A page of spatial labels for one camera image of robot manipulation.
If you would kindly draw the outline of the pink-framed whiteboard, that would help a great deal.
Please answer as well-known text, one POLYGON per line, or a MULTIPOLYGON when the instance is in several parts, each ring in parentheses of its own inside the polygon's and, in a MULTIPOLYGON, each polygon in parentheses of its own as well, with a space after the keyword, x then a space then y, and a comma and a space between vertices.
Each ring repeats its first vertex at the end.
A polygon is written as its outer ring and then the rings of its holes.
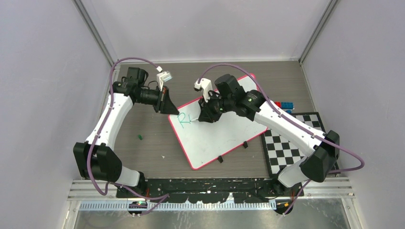
POLYGON ((168 120, 193 170, 217 160, 244 142, 261 135, 267 127, 240 117, 234 112, 223 114, 214 123, 190 122, 200 114, 198 101, 203 95, 178 108, 179 115, 168 120))

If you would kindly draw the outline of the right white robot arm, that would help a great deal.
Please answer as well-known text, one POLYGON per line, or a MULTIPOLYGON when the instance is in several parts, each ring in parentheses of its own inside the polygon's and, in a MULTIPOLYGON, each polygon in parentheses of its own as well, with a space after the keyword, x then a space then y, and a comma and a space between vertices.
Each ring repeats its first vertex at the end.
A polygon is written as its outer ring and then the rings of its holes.
POLYGON ((339 145, 340 136, 336 132, 330 130, 325 133, 304 124, 274 102, 268 102, 262 92, 245 90, 230 74, 219 77, 214 83, 205 78, 197 80, 194 89, 203 92, 203 98, 199 101, 200 122, 214 123, 219 121, 222 114, 234 112, 280 134, 305 155, 278 172, 272 187, 279 196, 286 195, 302 181, 323 182, 339 158, 340 152, 336 146, 339 145))

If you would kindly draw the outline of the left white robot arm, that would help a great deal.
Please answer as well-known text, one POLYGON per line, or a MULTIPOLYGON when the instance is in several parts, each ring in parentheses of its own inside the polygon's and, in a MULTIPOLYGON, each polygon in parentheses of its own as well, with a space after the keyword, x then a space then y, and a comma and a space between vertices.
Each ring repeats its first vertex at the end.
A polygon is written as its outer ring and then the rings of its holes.
POLYGON ((144 175, 123 166, 114 153, 114 145, 123 121, 135 103, 151 105, 156 113, 178 115, 180 112, 170 99, 164 83, 172 78, 168 71, 157 74, 157 87, 145 86, 149 74, 137 67, 130 67, 121 81, 112 84, 113 93, 91 135, 82 143, 77 142, 73 153, 81 177, 114 182, 128 186, 134 197, 146 193, 144 175))

